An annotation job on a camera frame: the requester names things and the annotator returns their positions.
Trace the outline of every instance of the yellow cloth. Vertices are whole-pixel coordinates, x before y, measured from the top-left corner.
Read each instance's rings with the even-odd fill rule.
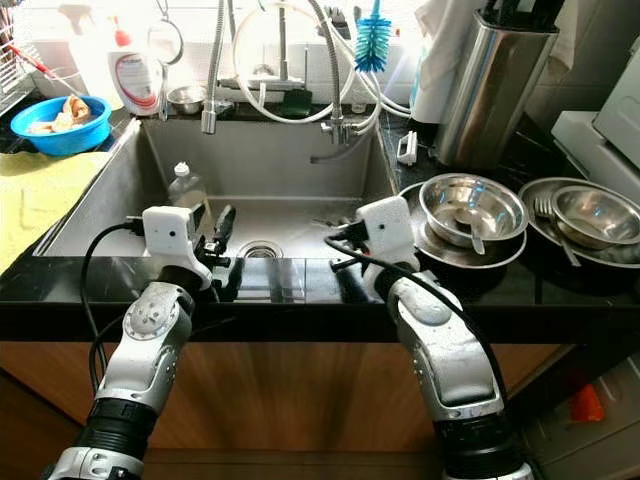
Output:
[[[0,154],[0,274],[80,199],[106,152]]]

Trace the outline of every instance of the stainless steel sink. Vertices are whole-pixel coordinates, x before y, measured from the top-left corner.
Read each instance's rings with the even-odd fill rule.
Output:
[[[237,209],[227,254],[245,257],[334,258],[322,238],[365,203],[391,195],[377,135],[334,146],[317,124],[220,122],[216,135],[198,120],[132,120],[113,158],[67,219],[36,249],[45,256],[84,255],[93,237],[127,215],[167,204],[173,166],[188,162],[205,181],[213,217]],[[201,225],[210,237],[211,221]],[[140,256],[142,239],[106,237],[102,256]]]

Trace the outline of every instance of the faucet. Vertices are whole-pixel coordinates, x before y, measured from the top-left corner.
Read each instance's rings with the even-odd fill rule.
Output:
[[[325,40],[327,42],[327,49],[329,51],[329,60],[331,65],[331,78],[333,83],[333,99],[332,99],[332,112],[331,118],[327,122],[321,124],[323,132],[327,132],[331,135],[331,142],[333,144],[345,145],[349,143],[351,137],[352,126],[344,121],[342,116],[342,106],[340,105],[340,72],[338,70],[338,57],[336,55],[335,44],[333,43],[333,36],[329,28],[329,20],[327,14],[322,7],[320,7],[317,0],[307,0],[311,8],[313,9],[316,17],[320,22],[320,27],[324,33]],[[224,30],[224,9],[225,0],[218,0],[218,19],[216,25],[216,36],[213,44],[213,50],[211,53],[211,63],[209,66],[209,79],[207,86],[207,97],[204,101],[204,110],[202,111],[201,130],[203,133],[214,134],[216,131],[216,112],[215,112],[215,88],[218,81],[218,67],[220,65],[220,55],[222,53],[222,33]],[[284,23],[284,12],[281,9],[280,13],[280,51],[281,51],[281,69],[280,77],[287,74],[286,57],[282,55],[283,42],[286,42],[286,32]]]
[[[265,64],[257,65],[254,68],[254,77],[247,80],[247,85],[251,90],[260,90],[264,88],[265,92],[286,92],[289,90],[298,90],[306,88],[306,52],[305,52],[305,79],[289,76],[289,63],[287,60],[287,20],[285,8],[278,9],[279,23],[279,43],[280,43],[280,72],[276,75],[274,70]],[[238,81],[235,78],[223,78],[218,81],[221,87],[237,90]]]
[[[220,67],[220,56],[222,55],[222,33],[224,32],[224,2],[218,0],[218,19],[216,24],[216,36],[213,41],[211,52],[211,62],[209,64],[209,79],[207,81],[207,96],[204,99],[204,109],[200,122],[202,133],[213,135],[216,133],[216,82],[218,79],[218,68]]]

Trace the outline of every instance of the plastic bottle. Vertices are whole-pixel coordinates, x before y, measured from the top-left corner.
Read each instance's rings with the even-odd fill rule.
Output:
[[[117,47],[107,54],[113,84],[131,113],[148,116],[158,111],[162,66],[136,46],[116,23]]]
[[[204,203],[205,217],[212,219],[207,191],[204,188],[202,178],[191,172],[185,162],[173,167],[176,179],[169,185],[169,200],[174,207],[194,209]]]
[[[107,47],[102,32],[96,27],[92,7],[84,3],[63,3],[58,8],[73,27],[69,51],[80,72],[87,93],[104,98],[112,110],[122,108],[122,100],[109,76]]]

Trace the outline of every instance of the black countertop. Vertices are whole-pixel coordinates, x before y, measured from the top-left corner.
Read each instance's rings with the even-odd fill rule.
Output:
[[[248,117],[237,112],[235,118]],[[433,139],[432,127],[387,114],[381,116],[380,124],[398,190],[447,171],[429,158],[426,146]],[[420,143],[418,162],[412,167],[395,162],[397,142],[409,129],[418,131]],[[485,175],[515,192],[536,178],[579,176],[527,117],[512,137],[498,169]],[[87,340],[89,332],[78,294],[82,259],[32,253],[33,247],[0,278],[0,339]],[[640,311],[639,272],[589,262],[573,269],[561,249],[532,229],[525,252],[505,267],[470,271],[428,258],[421,261],[456,293],[492,342],[582,343],[621,334],[640,340],[635,320]],[[194,340],[396,341],[385,306],[363,298],[357,266],[342,272],[338,279],[326,260],[246,259],[234,265],[229,271],[215,272],[225,285],[221,304],[206,296],[198,299],[194,328],[202,331]],[[97,323],[105,325],[122,314],[158,269],[148,258],[95,258],[88,292]],[[283,271],[292,279],[286,297],[267,295],[264,302],[242,300],[243,286],[255,286],[261,279]],[[215,330],[206,329],[211,321],[227,317],[235,321]]]

